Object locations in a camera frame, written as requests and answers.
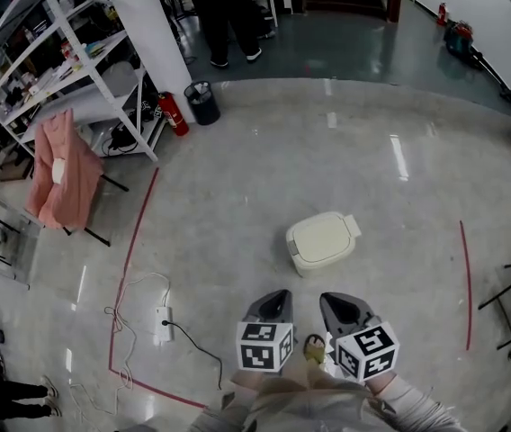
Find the black mesh wastebasket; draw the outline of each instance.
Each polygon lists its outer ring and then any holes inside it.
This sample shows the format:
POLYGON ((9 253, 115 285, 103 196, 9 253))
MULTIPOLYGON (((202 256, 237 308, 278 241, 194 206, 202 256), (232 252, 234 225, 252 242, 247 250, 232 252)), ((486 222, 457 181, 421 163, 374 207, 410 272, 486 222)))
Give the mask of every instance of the black mesh wastebasket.
POLYGON ((210 82, 194 82, 185 88, 187 102, 200 125, 211 125, 220 117, 220 109, 213 97, 210 82))

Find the chair with pink jacket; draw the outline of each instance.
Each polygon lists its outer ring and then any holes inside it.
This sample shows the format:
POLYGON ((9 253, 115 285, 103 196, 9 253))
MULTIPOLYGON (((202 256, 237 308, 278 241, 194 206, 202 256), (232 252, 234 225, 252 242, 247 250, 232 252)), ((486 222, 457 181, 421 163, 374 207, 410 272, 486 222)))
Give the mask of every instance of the chair with pink jacket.
POLYGON ((79 137, 71 109, 42 123, 35 136, 35 170, 26 210, 47 227, 83 229, 104 245, 110 242, 86 227, 100 177, 129 189, 103 173, 102 160, 79 137))

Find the red tape line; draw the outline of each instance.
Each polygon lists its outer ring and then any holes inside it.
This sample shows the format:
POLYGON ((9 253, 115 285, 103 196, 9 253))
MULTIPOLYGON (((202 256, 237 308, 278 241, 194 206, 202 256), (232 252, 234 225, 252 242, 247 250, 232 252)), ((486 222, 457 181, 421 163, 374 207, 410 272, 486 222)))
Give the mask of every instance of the red tape line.
POLYGON ((468 255, 468 243, 465 240, 465 230, 463 229, 463 222, 460 221, 460 230, 462 231, 463 254, 465 255, 465 268, 468 275, 468 339, 465 343, 465 350, 470 350, 471 344, 471 272, 470 272, 470 257, 468 255))
MULTIPOLYGON (((144 211, 146 210, 146 207, 148 206, 149 197, 151 196, 151 192, 152 192, 154 185, 156 183, 158 170, 159 170, 159 168, 156 168, 156 170, 154 171, 154 175, 151 178, 151 182, 149 183, 148 192, 146 193, 146 198, 144 199, 143 205, 141 206, 141 210, 139 211, 138 221, 136 222, 136 229, 134 229, 133 234, 131 236, 130 248, 128 249, 128 255, 126 257, 126 262, 123 265, 123 276, 121 277, 120 286, 118 287, 118 294, 115 298, 115 309, 118 308, 118 302, 120 301, 121 289, 123 288, 123 283, 125 282, 126 274, 128 273, 128 265, 130 264, 131 253, 133 252, 133 247, 136 243, 136 237, 138 236, 139 225, 141 223, 141 219, 144 216, 144 211)), ((115 333, 116 332, 114 331, 114 324, 112 323, 112 332, 110 334, 110 353, 108 355, 108 370, 114 374, 117 374, 118 376, 120 376, 122 378, 125 378, 124 374, 120 374, 120 372, 118 372, 112 368, 112 365, 113 365, 113 340, 115 339, 115 333)), ((191 406, 197 407, 197 408, 205 408, 205 405, 202 405, 201 403, 198 403, 193 400, 187 400, 182 397, 178 397, 177 395, 174 395, 169 392, 160 391, 159 389, 156 389, 155 387, 152 387, 152 386, 147 385, 141 381, 138 381, 137 379, 132 379, 132 381, 134 384, 138 385, 139 387, 148 389, 149 391, 157 393, 158 395, 163 395, 164 397, 167 397, 168 399, 180 401, 182 403, 185 403, 186 405, 191 405, 191 406)))

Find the fire extinguisher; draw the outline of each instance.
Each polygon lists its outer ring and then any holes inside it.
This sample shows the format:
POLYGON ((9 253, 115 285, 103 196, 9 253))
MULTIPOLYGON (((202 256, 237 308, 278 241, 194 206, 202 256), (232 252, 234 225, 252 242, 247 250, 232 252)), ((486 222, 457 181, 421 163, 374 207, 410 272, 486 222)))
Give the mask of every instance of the fire extinguisher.
POLYGON ((450 18, 450 12, 447 9, 447 4, 442 3, 439 5, 439 11, 437 12, 437 23, 439 25, 446 25, 450 18))
POLYGON ((169 121, 169 124, 172 125, 176 136, 183 136, 187 134, 190 128, 187 126, 187 123, 178 109, 171 93, 160 93, 157 105, 159 105, 160 109, 166 115, 166 118, 169 121))

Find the gray floor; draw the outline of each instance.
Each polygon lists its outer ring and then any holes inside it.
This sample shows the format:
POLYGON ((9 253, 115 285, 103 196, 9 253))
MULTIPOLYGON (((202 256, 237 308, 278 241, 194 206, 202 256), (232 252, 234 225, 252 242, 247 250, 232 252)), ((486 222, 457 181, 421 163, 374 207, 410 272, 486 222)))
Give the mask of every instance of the gray floor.
POLYGON ((194 80, 249 78, 338 78, 412 86, 459 97, 511 115, 498 84, 485 72, 463 65, 443 44, 443 28, 409 0, 398 24, 345 13, 281 15, 277 36, 263 40, 264 55, 248 65, 239 46, 229 47, 228 70, 210 65, 197 17, 181 21, 194 80))
MULTIPOLYGON (((318 297, 355 294, 389 320, 401 342, 398 372, 453 407, 470 431, 491 432, 511 418, 511 364, 495 350, 507 338, 495 307, 475 313, 465 351, 467 290, 459 221, 471 259, 474 307, 511 282, 511 118, 490 109, 401 86, 352 81, 267 79, 214 89, 221 119, 178 139, 161 136, 159 173, 141 223, 127 280, 149 272, 171 279, 168 305, 196 342, 236 367, 235 325, 250 302, 289 288, 298 338, 324 331, 318 297), (400 142, 407 175, 392 140, 400 142), (337 210, 362 231, 353 254, 317 279, 301 279, 285 245, 294 222, 337 210)), ((68 385, 82 383, 113 410, 120 379, 108 371, 113 305, 153 165, 143 156, 107 162, 123 193, 106 184, 91 227, 44 229, 24 292, 0 282, 0 328, 8 373, 59 387, 63 418, 6 421, 12 432, 84 431, 68 385)), ((17 192, 15 184, 5 190, 17 192)), ((134 377, 198 402, 216 392, 218 366, 180 333, 160 345, 154 313, 166 289, 150 277, 125 293, 121 313, 137 340, 134 377)), ((511 310, 511 301, 505 305, 511 310)), ((116 335, 120 369, 132 335, 116 335)), ((184 431, 199 410, 135 386, 121 390, 116 416, 73 392, 100 430, 146 422, 184 431)))

